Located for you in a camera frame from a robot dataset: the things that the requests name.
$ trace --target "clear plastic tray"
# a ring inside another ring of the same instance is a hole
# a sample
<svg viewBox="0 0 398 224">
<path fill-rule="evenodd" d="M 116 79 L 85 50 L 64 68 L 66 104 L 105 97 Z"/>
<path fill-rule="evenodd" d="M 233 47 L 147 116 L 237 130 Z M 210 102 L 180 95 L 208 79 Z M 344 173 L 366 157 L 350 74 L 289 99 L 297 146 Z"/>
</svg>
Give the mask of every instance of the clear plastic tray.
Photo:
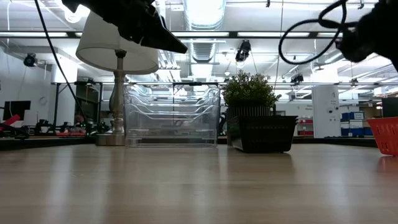
<svg viewBox="0 0 398 224">
<path fill-rule="evenodd" d="M 216 85 L 125 86 L 126 146 L 216 147 L 219 120 Z"/>
</svg>

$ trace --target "potted plant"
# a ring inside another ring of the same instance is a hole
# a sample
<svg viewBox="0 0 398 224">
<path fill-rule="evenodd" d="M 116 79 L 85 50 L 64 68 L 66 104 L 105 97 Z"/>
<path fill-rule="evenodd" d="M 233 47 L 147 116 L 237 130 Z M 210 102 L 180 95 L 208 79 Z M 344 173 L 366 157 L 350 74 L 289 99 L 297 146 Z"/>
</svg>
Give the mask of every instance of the potted plant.
<svg viewBox="0 0 398 224">
<path fill-rule="evenodd" d="M 261 74 L 242 70 L 223 88 L 228 144 L 244 152 L 286 152 L 292 145 L 296 116 L 276 116 L 281 95 Z"/>
</svg>

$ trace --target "table surface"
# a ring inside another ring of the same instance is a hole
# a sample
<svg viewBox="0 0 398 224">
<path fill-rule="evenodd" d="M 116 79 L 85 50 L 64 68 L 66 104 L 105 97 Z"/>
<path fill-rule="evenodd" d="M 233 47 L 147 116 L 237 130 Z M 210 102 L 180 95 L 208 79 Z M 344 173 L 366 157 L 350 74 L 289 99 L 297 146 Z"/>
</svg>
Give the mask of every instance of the table surface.
<svg viewBox="0 0 398 224">
<path fill-rule="evenodd" d="M 0 152 L 0 223 L 398 223 L 398 158 L 63 146 Z"/>
</svg>

